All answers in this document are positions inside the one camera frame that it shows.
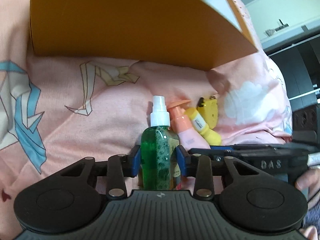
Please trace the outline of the green spray bottle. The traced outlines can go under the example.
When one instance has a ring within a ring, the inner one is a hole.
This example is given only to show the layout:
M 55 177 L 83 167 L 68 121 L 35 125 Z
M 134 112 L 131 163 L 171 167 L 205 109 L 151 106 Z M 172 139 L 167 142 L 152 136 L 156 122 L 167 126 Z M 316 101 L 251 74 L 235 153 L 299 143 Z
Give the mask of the green spray bottle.
M 154 96 L 150 127 L 141 136 L 141 167 L 144 190 L 180 190 L 181 171 L 175 149 L 178 136 L 170 129 L 170 115 L 165 98 Z

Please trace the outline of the yellow cap bottle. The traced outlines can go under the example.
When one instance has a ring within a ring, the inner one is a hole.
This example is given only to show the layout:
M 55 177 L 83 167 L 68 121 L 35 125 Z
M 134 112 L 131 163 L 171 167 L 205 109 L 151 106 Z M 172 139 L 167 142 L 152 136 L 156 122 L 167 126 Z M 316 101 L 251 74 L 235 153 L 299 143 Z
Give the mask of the yellow cap bottle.
M 195 130 L 205 139 L 206 142 L 208 142 L 210 146 L 221 145 L 222 140 L 219 133 L 210 129 L 209 125 L 196 108 L 188 108 L 184 111 L 184 113 L 191 120 Z

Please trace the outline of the yellow tape measure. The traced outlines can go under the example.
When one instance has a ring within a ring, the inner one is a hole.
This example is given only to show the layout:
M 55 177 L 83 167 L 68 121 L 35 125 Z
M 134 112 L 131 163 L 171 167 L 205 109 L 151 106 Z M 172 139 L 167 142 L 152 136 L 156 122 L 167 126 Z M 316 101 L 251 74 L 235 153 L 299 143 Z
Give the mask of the yellow tape measure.
M 214 129 L 217 126 L 219 113 L 217 98 L 215 96 L 200 98 L 197 103 L 197 110 L 204 118 L 210 129 Z

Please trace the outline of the orange cardboard box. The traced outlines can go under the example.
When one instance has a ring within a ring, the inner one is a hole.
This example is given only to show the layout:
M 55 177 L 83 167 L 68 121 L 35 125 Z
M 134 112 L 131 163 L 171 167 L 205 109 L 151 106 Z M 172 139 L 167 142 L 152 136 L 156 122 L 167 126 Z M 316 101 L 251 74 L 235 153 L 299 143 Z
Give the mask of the orange cardboard box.
M 30 0 L 40 56 L 100 56 L 211 70 L 257 51 L 234 0 Z

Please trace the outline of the pink patterned bed duvet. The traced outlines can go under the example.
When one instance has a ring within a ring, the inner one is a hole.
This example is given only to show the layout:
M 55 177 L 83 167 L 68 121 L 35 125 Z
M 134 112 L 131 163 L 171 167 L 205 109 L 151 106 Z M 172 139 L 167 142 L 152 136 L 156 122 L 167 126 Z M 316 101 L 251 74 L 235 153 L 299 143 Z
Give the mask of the pink patterned bed duvet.
M 24 188 L 86 157 L 128 153 L 149 125 L 152 98 L 217 96 L 216 131 L 228 144 L 283 144 L 291 107 L 279 67 L 247 9 L 234 0 L 258 51 L 209 72 L 109 58 L 37 57 L 29 0 L 1 0 L 1 239 L 21 231 L 13 203 Z

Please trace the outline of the white door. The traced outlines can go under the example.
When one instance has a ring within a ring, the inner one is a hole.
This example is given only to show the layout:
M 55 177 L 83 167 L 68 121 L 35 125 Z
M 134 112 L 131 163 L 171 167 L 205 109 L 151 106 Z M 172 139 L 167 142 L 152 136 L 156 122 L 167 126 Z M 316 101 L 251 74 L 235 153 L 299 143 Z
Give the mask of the white door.
M 253 27 L 265 48 L 319 27 L 319 0 L 254 0 L 246 5 Z M 267 36 L 265 30 L 289 27 Z

